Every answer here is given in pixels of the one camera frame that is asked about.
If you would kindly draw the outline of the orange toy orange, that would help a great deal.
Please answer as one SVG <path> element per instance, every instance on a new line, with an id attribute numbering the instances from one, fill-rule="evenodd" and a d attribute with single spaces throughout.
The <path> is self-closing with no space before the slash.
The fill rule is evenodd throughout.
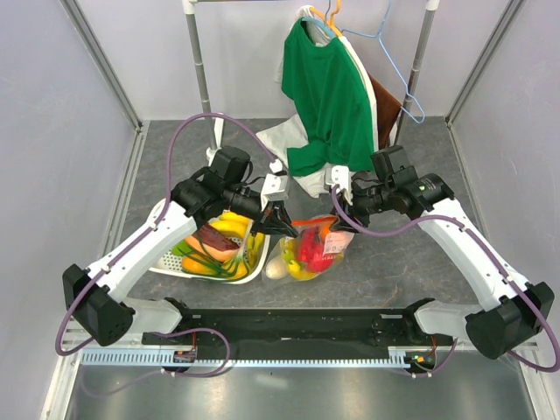
<path id="1" fill-rule="evenodd" d="M 320 238 L 323 243 L 336 241 L 338 234 L 336 231 L 332 231 L 329 227 L 322 227 L 319 230 Z"/>

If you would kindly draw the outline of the yellow toy banana bunch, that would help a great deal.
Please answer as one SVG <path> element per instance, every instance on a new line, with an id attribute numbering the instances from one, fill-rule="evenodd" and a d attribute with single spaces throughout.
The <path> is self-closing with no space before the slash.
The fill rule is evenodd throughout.
<path id="1" fill-rule="evenodd" d="M 297 259 L 297 241 L 292 238 L 281 240 L 281 257 L 287 268 L 288 274 L 298 281 L 308 281 L 319 276 L 318 272 L 309 271 L 304 262 Z"/>

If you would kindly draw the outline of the clear zip top bag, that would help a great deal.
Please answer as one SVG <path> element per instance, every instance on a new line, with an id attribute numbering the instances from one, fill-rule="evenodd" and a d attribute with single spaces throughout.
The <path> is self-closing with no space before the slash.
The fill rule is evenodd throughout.
<path id="1" fill-rule="evenodd" d="M 262 279 L 277 284 L 310 281 L 333 271 L 344 259 L 354 233 L 337 228 L 338 217 L 295 220 L 297 237 L 282 237 L 269 254 Z"/>

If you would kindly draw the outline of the red toy chili pepper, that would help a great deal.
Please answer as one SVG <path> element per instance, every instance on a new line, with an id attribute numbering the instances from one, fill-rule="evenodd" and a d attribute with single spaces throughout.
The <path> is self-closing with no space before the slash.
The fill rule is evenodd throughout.
<path id="1" fill-rule="evenodd" d="M 317 227 L 307 228 L 303 232 L 299 243 L 297 259 L 301 263 L 305 263 L 306 268 L 309 270 L 308 264 L 314 257 L 323 255 L 323 248 L 319 229 Z"/>

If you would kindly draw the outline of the white toy radish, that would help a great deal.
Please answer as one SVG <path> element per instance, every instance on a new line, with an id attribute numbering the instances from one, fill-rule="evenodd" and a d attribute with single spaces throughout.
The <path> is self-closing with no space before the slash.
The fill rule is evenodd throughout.
<path id="1" fill-rule="evenodd" d="M 270 260 L 266 265 L 265 275 L 269 279 L 280 280 L 287 277 L 288 274 L 289 271 L 287 265 L 282 258 L 274 258 Z"/>

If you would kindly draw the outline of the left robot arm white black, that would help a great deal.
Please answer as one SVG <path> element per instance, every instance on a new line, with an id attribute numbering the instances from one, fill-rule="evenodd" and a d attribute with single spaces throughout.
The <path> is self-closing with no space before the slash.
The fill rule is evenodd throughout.
<path id="1" fill-rule="evenodd" d="M 212 218 L 231 210 L 251 219 L 256 232 L 296 236 L 285 207 L 288 177 L 274 158 L 262 189 L 255 192 L 244 181 L 251 166 L 249 154 L 224 146 L 208 166 L 178 182 L 155 216 L 134 234 L 85 269 L 70 265 L 62 274 L 66 316 L 74 318 L 102 347 L 110 346 L 154 311 L 156 323 L 149 332 L 161 332 L 171 343 L 185 343 L 192 323 L 182 317 L 170 299 L 126 304 L 125 298 L 141 276 L 180 240 L 197 233 Z"/>

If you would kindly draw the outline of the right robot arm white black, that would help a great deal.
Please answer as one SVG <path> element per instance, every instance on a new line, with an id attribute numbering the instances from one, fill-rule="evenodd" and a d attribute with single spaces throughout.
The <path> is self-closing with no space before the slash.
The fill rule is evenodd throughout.
<path id="1" fill-rule="evenodd" d="M 347 167 L 328 170 L 334 209 L 346 230 L 377 238 L 421 228 L 447 254 L 474 292 L 476 304 L 426 298 L 413 304 L 400 326 L 410 344 L 441 334 L 470 341 L 485 357 L 512 354 L 544 332 L 553 351 L 559 342 L 547 318 L 555 300 L 545 283 L 531 283 L 492 247 L 466 215 L 453 190 L 437 174 L 422 177 L 401 146 L 371 157 L 377 181 L 362 189 Z"/>

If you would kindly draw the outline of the brown toy food piece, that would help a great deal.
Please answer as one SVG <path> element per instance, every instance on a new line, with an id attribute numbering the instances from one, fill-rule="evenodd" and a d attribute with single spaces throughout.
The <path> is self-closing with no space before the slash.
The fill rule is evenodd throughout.
<path id="1" fill-rule="evenodd" d="M 191 249 L 220 263 L 233 258 L 240 249 L 237 243 L 229 240 L 210 225 L 204 225 L 197 232 L 186 237 L 185 242 Z"/>

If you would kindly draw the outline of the white plastic food basket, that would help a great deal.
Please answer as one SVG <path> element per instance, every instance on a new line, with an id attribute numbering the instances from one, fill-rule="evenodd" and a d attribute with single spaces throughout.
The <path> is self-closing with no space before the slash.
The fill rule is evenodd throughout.
<path id="1" fill-rule="evenodd" d="M 211 221 L 216 221 L 218 219 L 218 217 L 211 219 L 208 223 L 210 223 Z M 264 239 L 264 242 L 262 244 L 261 250 L 259 252 L 256 265 L 254 267 L 251 267 L 252 270 L 250 271 L 250 273 L 245 278 L 243 278 L 241 280 L 237 280 L 237 281 L 225 282 L 225 281 L 220 281 L 217 277 L 193 275 L 193 274 L 185 273 L 181 269 L 181 258 L 179 256 L 173 255 L 171 253 L 171 249 L 168 250 L 163 256 L 161 256 L 150 267 L 150 271 L 158 273 L 158 274 L 162 274 L 162 275 L 167 275 L 167 276 L 183 277 L 183 278 L 197 278 L 197 279 L 212 282 L 212 283 L 245 284 L 245 283 L 251 281 L 252 279 L 254 279 L 258 274 L 260 274 L 260 272 L 263 268 L 266 256 L 267 256 L 269 245 L 270 245 L 270 238 L 265 235 L 265 239 Z M 244 256 L 248 260 L 247 252 L 245 251 L 245 240 L 241 240 L 241 249 L 244 250 Z"/>

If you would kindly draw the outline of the green toy scallion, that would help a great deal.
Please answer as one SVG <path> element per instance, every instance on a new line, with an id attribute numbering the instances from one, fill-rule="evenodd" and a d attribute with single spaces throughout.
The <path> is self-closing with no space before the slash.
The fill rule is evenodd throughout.
<path id="1" fill-rule="evenodd" d="M 171 253 L 181 258 L 185 273 L 225 282 L 241 280 L 252 270 L 241 246 L 247 228 L 247 224 L 236 221 L 207 223 L 175 244 Z"/>

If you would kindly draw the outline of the clothes rack left pole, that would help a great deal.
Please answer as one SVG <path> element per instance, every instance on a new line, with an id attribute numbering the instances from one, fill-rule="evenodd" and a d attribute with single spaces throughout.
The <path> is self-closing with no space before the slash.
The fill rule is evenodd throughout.
<path id="1" fill-rule="evenodd" d="M 185 13 L 185 21 L 192 48 L 192 58 L 199 88 L 201 108 L 204 113 L 212 113 L 213 111 L 207 87 L 207 77 L 200 48 L 200 37 L 195 14 L 195 4 L 197 1 L 182 0 L 181 3 Z M 209 146 L 206 149 L 206 158 L 208 162 L 211 163 L 217 150 L 221 147 L 224 122 L 222 119 L 215 118 L 213 116 L 207 116 L 205 121 L 209 135 Z"/>

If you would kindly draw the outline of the clothes rack pole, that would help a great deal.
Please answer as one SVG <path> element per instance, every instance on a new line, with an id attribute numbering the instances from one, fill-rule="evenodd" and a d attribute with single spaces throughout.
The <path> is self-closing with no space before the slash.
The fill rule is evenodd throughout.
<path id="1" fill-rule="evenodd" d="M 419 100 L 415 97 L 419 74 L 424 61 L 424 55 L 428 45 L 433 21 L 440 4 L 439 0 L 429 0 L 425 4 L 423 22 L 416 44 L 416 51 L 412 61 L 409 78 L 405 82 L 405 96 L 402 102 L 402 110 L 396 123 L 396 132 L 393 145 L 397 145 L 403 133 L 403 125 L 406 119 L 413 123 L 422 124 L 426 114 Z"/>
<path id="2" fill-rule="evenodd" d="M 185 13 L 185 21 L 192 48 L 192 58 L 199 88 L 201 108 L 204 113 L 212 113 L 213 111 L 207 87 L 207 77 L 200 48 L 200 37 L 195 14 L 195 4 L 197 1 L 182 0 L 181 3 Z M 205 121 L 209 135 L 209 146 L 206 149 L 206 158 L 208 162 L 211 163 L 217 150 L 221 147 L 224 122 L 222 119 L 215 118 L 213 116 L 207 116 Z"/>

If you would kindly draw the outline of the brown cloth garment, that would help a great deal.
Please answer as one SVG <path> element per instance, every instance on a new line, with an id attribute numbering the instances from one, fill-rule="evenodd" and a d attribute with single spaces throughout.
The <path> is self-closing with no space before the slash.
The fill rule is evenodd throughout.
<path id="1" fill-rule="evenodd" d="M 401 103 L 373 75 L 370 74 L 368 77 L 376 99 L 379 148 L 384 149 L 389 146 L 390 131 L 401 111 Z"/>

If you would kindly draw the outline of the green T-shirt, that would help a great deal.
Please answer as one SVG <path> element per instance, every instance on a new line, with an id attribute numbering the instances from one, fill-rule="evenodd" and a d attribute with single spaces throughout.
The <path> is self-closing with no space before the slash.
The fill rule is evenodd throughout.
<path id="1" fill-rule="evenodd" d="M 283 47 L 281 89 L 295 105 L 308 144 L 287 149 L 290 173 L 303 177 L 327 164 L 374 169 L 374 125 L 368 92 L 339 38 L 315 45 L 300 18 Z"/>

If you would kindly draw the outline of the orange hanger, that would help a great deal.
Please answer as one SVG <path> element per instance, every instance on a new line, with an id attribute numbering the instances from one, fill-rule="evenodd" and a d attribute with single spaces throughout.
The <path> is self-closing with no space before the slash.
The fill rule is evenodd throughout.
<path id="1" fill-rule="evenodd" d="M 342 6 L 341 0 L 336 0 L 335 5 L 332 6 L 332 2 L 329 1 L 327 5 L 327 10 L 323 14 L 323 22 L 327 28 L 338 38 L 342 37 L 342 32 L 334 24 L 334 18 L 339 14 Z"/>

